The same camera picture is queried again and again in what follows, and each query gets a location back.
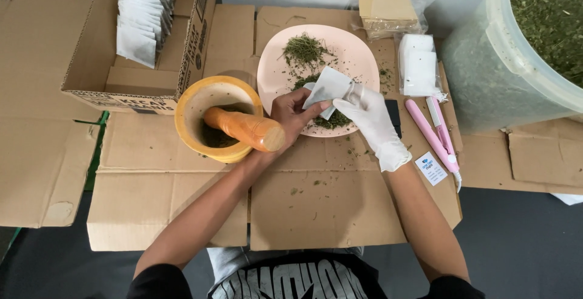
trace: gray pants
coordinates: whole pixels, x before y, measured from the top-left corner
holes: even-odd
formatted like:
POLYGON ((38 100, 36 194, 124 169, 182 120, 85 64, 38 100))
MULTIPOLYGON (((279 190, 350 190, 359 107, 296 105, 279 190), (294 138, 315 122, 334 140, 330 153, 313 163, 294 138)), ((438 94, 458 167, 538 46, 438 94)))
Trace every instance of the gray pants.
POLYGON ((298 249, 298 250, 269 250, 251 251, 249 245, 234 246, 232 248, 207 248, 210 264, 215 273, 215 284, 222 282, 237 270, 253 265, 265 259, 277 258, 297 252, 320 251, 331 253, 350 253, 362 258, 363 246, 337 249, 298 249))

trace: product card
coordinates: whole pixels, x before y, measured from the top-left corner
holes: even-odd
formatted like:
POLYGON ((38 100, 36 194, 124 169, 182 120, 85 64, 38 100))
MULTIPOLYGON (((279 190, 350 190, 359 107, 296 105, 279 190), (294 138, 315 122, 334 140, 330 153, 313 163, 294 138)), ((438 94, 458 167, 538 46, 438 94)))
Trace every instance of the product card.
POLYGON ((433 155, 431 155, 431 152, 422 155, 421 158, 415 161, 415 163, 417 164, 417 167, 421 169, 427 180, 429 180, 429 183, 433 186, 441 182, 441 180, 447 176, 447 173, 441 168, 433 155))

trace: wooden pestle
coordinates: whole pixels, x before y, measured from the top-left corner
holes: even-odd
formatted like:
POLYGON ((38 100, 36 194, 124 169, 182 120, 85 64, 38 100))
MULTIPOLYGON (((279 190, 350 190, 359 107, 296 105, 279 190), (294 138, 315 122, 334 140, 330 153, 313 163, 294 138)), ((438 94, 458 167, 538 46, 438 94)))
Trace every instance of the wooden pestle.
POLYGON ((212 107, 205 111, 204 119, 210 127, 263 152, 279 150, 286 137, 280 123, 265 117, 212 107))

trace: mortar and pestle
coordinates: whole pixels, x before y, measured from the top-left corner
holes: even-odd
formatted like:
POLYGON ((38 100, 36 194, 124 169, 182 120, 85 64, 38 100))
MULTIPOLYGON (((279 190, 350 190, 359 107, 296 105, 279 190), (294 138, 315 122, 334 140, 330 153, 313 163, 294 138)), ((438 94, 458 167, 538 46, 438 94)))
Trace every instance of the mortar and pestle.
POLYGON ((241 161, 253 148, 275 152, 285 140, 280 123, 263 117, 253 88, 229 76, 192 84, 180 97, 174 124, 187 146, 225 163, 241 161))

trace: person's right hand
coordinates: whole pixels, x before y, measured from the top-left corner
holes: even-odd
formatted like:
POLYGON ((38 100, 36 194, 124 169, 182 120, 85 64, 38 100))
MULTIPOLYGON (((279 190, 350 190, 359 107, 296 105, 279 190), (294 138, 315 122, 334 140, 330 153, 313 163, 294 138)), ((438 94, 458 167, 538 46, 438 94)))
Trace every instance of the person's right hand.
POLYGON ((382 171, 393 172, 412 159, 411 153, 399 139, 395 127, 390 120, 385 99, 380 93, 374 92, 360 84, 343 99, 334 99, 334 107, 363 133, 368 145, 375 152, 382 171))

